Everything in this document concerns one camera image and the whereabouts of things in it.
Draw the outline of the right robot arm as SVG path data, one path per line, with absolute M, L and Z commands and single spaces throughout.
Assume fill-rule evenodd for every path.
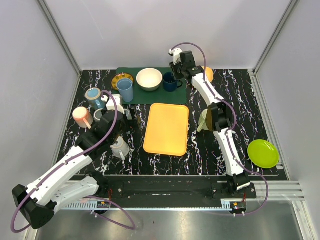
M 205 122 L 217 139 L 226 166 L 226 188 L 228 195 L 239 198 L 250 186 L 248 174 L 240 164 L 240 157 L 233 138 L 236 115 L 232 106 L 215 90 L 207 78 L 204 68 L 197 66 L 191 51 L 180 48 L 170 49 L 173 57 L 169 64 L 173 75 L 180 80 L 185 78 L 200 93 L 207 105 Z

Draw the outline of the pale green mug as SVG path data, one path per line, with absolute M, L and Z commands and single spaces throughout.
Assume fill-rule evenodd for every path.
M 208 110 L 205 109 L 204 111 L 202 111 L 202 113 L 200 114 L 199 120 L 198 120 L 198 127 L 197 127 L 197 132 L 201 132 L 201 131 L 208 131 L 209 128 L 206 124 L 206 116 L 207 116 L 207 112 Z

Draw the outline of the pink mug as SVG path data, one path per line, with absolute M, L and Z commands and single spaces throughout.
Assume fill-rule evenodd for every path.
M 73 110 L 72 117 L 80 128 L 89 130 L 92 128 L 94 120 L 87 108 L 83 106 L 77 107 Z

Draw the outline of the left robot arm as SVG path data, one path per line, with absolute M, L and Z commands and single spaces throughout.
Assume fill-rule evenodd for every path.
M 98 171 L 89 172 L 78 182 L 65 187 L 76 173 L 93 163 L 105 148 L 115 145 L 128 129 L 124 111 L 105 110 L 99 122 L 80 135 L 69 152 L 44 175 L 27 186 L 18 184 L 12 190 L 16 209 L 10 229 L 14 233 L 18 214 L 33 229 L 42 228 L 67 205 L 82 198 L 113 197 L 115 193 L 107 177 Z

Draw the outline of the blue butterfly mug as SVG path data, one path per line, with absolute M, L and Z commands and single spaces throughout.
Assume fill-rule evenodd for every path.
M 97 87 L 92 87 L 85 92 L 85 98 L 94 110 L 103 109 L 105 102 L 102 101 L 101 90 Z

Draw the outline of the light blue mug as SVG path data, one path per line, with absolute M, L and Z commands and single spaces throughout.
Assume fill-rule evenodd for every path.
M 119 136 L 115 143 L 110 146 L 112 154 L 123 161 L 126 159 L 126 156 L 130 152 L 129 145 L 125 142 L 125 140 Z

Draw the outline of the navy blue mug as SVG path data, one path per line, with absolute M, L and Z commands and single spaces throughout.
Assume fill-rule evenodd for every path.
M 172 72 L 165 73 L 162 82 L 164 90 L 169 93 L 174 92 L 183 85 L 183 82 L 180 79 L 175 79 Z

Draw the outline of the light blue plastic cup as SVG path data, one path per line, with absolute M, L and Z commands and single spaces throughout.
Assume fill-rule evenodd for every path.
M 133 82 L 129 78 L 120 79 L 116 87 L 125 102 L 131 102 L 134 98 Z

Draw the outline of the grey white-inside mug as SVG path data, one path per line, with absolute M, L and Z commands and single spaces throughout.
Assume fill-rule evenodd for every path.
M 124 109 L 124 113 L 126 115 L 126 118 L 130 121 L 133 119 L 131 111 L 129 109 Z

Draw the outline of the dark grey mug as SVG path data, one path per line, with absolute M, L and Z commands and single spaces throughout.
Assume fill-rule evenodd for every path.
M 93 114 L 93 118 L 95 120 L 95 122 L 99 123 L 101 121 L 101 118 L 103 116 L 103 109 L 97 109 L 94 114 Z

